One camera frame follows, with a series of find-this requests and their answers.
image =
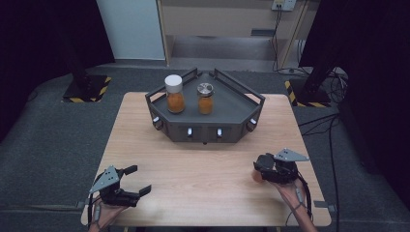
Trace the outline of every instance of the black curtain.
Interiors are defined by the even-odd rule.
[[[0,3],[0,141],[41,83],[71,73],[61,38],[50,20],[57,16],[83,68],[114,57],[95,0],[3,0]]]
[[[410,209],[408,1],[351,3],[321,1],[300,66],[320,66],[318,60],[326,52],[323,48],[330,35],[342,37],[340,50],[333,56],[337,58],[335,65],[349,77],[345,103],[356,124],[348,127],[356,127],[354,130],[363,135],[380,172]]]

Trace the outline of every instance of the person's left hand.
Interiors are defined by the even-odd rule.
[[[99,216],[99,219],[95,221],[95,214],[96,214],[96,209],[98,208],[98,206],[100,206],[100,216]],[[105,229],[117,218],[117,216],[121,212],[123,212],[124,210],[128,208],[129,208],[128,206],[106,205],[103,203],[101,199],[98,199],[94,203],[93,220],[91,222],[89,232],[100,231],[102,229]]]

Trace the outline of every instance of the table top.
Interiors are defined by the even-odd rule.
[[[255,183],[253,162],[267,152],[288,148],[308,157],[305,143],[285,95],[266,100],[257,128],[237,143],[174,143],[153,125],[145,93],[127,93],[96,174],[109,165],[138,165],[121,179],[125,191],[152,185],[135,208],[114,222],[120,226],[284,226],[290,214],[269,183]],[[324,201],[310,161],[297,162],[312,201]],[[326,208],[312,204],[314,224],[331,223]],[[81,222],[87,223],[84,210]],[[287,225],[297,225],[290,217]]]

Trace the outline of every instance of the white wall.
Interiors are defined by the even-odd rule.
[[[165,60],[156,0],[98,0],[115,59]]]

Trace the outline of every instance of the jar with metal lid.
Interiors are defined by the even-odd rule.
[[[183,83],[181,76],[172,74],[165,79],[166,103],[171,113],[180,113],[185,109]]]
[[[214,107],[214,86],[209,83],[201,83],[198,90],[198,109],[201,114],[210,114]]]

